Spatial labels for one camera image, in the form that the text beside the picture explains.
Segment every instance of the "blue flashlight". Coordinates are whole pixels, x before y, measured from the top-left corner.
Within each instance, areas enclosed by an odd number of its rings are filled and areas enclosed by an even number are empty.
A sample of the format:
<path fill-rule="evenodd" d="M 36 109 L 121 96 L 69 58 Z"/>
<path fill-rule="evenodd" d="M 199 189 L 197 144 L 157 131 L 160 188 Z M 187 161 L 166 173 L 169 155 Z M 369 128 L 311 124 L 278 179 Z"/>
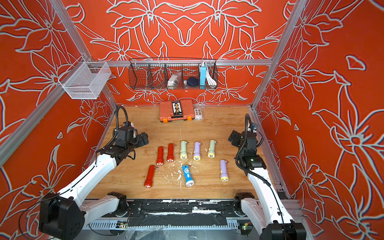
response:
<path fill-rule="evenodd" d="M 191 173 L 189 172 L 189 167 L 188 165 L 183 166 L 183 172 L 184 172 L 184 177 L 185 177 L 185 185 L 187 187 L 190 187 L 195 184 L 195 181 L 193 181 Z"/>

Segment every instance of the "purple flashlight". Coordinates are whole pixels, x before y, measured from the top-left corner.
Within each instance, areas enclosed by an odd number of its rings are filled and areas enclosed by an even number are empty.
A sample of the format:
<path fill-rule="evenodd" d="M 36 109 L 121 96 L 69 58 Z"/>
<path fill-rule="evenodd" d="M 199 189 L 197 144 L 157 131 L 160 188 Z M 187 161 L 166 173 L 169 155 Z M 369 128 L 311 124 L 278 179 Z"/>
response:
<path fill-rule="evenodd" d="M 195 142 L 195 154 L 193 155 L 193 159 L 196 161 L 199 161 L 201 159 L 199 142 Z"/>
<path fill-rule="evenodd" d="M 229 180 L 227 173 L 227 161 L 222 159 L 220 160 L 220 180 L 226 182 Z"/>

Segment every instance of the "red wall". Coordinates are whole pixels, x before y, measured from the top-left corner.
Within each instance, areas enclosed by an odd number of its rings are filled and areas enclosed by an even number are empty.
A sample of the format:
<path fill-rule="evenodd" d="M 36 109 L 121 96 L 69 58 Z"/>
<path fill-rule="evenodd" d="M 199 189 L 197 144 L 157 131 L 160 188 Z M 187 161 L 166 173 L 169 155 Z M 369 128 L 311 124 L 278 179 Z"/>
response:
<path fill-rule="evenodd" d="M 18 230 L 21 211 L 81 174 L 111 113 L 103 93 L 98 100 L 73 100 L 67 94 L 59 99 L 1 168 L 0 239 L 24 239 Z M 38 206 L 22 216 L 23 233 L 30 238 L 42 235 L 38 219 Z"/>
<path fill-rule="evenodd" d="M 384 238 L 380 1 L 310 0 L 258 106 L 316 239 Z"/>
<path fill-rule="evenodd" d="M 63 0 L 95 60 L 271 58 L 294 4 L 292 0 L 112 2 Z M 220 68 L 215 90 L 145 91 L 130 88 L 128 69 L 121 67 L 113 69 L 116 78 L 108 86 L 116 101 L 125 105 L 152 105 L 173 98 L 200 104 L 249 104 L 265 71 L 266 66 Z"/>
<path fill-rule="evenodd" d="M 80 56 L 47 1 L 2 1 L 0 144 Z"/>
<path fill-rule="evenodd" d="M 47 97 L 79 57 L 49 1 L 0 3 L 0 144 Z M 104 94 L 72 100 L 65 93 L 0 168 L 0 239 L 24 239 L 22 211 L 57 192 L 87 167 L 112 114 Z M 38 232 L 39 207 L 21 228 Z"/>

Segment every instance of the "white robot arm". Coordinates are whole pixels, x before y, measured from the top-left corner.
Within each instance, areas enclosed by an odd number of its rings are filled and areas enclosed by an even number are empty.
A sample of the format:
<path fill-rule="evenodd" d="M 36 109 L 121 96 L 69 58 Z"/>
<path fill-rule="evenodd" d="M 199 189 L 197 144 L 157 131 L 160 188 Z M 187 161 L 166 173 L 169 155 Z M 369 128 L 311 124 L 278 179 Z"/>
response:
<path fill-rule="evenodd" d="M 260 205 L 250 193 L 237 193 L 235 210 L 247 215 L 253 227 L 259 233 L 260 239 L 297 239 L 305 240 L 306 231 L 302 223 L 295 223 L 285 209 L 269 178 L 268 170 L 263 159 L 257 155 L 257 147 L 263 138 L 257 141 L 257 134 L 248 114 L 245 116 L 245 131 L 241 134 L 232 131 L 228 141 L 239 148 L 235 157 L 236 165 L 244 170 L 252 183 Z"/>
<path fill-rule="evenodd" d="M 126 116 L 123 127 L 119 127 L 118 123 L 120 108 Z M 84 225 L 107 213 L 116 216 L 127 214 L 127 197 L 117 192 L 110 192 L 102 199 L 83 204 L 84 199 L 107 173 L 126 157 L 134 160 L 134 149 L 149 143 L 145 132 L 137 134 L 123 107 L 117 107 L 116 126 L 111 141 L 97 151 L 100 155 L 83 173 L 58 193 L 48 193 L 43 197 L 40 203 L 39 231 L 59 239 L 72 240 Z M 130 152 L 134 152 L 134 157 L 128 155 Z"/>

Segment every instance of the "white cable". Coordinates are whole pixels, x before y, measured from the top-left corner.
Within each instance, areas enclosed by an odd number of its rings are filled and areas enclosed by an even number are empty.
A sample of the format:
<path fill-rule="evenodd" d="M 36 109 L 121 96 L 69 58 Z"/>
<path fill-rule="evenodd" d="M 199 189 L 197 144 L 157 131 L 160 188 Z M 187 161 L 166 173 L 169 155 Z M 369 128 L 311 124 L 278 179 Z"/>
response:
<path fill-rule="evenodd" d="M 209 75 L 209 71 L 208 71 L 208 69 L 207 69 L 207 71 L 205 72 L 205 78 L 207 79 L 207 81 L 208 81 L 208 85 L 209 85 L 209 86 L 216 86 L 216 85 L 217 85 L 216 81 L 213 80 L 213 78 L 211 78 L 211 76 Z"/>

